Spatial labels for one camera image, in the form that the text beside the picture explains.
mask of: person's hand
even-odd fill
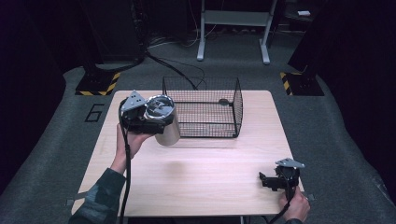
[[[150,138],[153,134],[147,133],[131,133],[125,131],[127,133],[128,144],[131,149],[131,158],[139,151],[143,142]],[[120,124],[117,124],[117,151],[116,157],[114,158],[113,163],[110,166],[110,169],[123,174],[126,169],[126,154],[125,154],[125,141],[122,135],[122,130]]]
[[[286,203],[288,203],[288,200],[286,199],[286,194],[282,193],[279,199],[279,206],[283,208]],[[285,218],[285,220],[287,221],[292,218],[297,218],[300,221],[304,222],[308,217],[309,209],[311,209],[311,207],[309,206],[308,200],[301,193],[300,188],[297,186],[294,196],[291,199],[290,207],[283,215],[283,218]]]

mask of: light wooden tabletop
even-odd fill
[[[117,91],[79,192],[87,191],[116,152]],[[143,97],[161,91],[137,91]],[[148,139],[132,160],[126,217],[255,216],[277,214],[279,194],[264,188],[259,172],[276,176],[276,161],[292,158],[269,91],[242,91],[243,121],[237,138],[181,138],[164,147]],[[74,213],[84,200],[77,200]]]

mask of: silver cylinder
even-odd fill
[[[169,147],[175,144],[180,139],[180,128],[177,122],[177,112],[175,103],[167,95],[156,95],[148,98],[146,108],[146,117],[148,119],[170,119],[173,115],[173,121],[165,126],[163,133],[155,134],[157,142],[163,146]]]

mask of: black pedestal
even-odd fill
[[[280,73],[287,95],[324,96],[315,78],[307,78],[301,73]]]
[[[100,71],[95,76],[86,73],[76,87],[76,95],[109,95],[120,73]]]

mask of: person's arm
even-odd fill
[[[150,134],[127,133],[131,158],[139,151]],[[116,223],[120,195],[125,183],[125,143],[120,125],[117,125],[117,151],[110,168],[107,168],[95,185],[87,192],[84,204],[70,217],[69,223]]]
[[[279,206],[283,208],[288,203],[286,194],[283,193],[279,198]],[[290,207],[283,215],[285,218],[285,224],[303,224],[308,217],[308,212],[311,209],[308,200],[301,193],[300,188],[297,186],[295,193],[290,202]]]

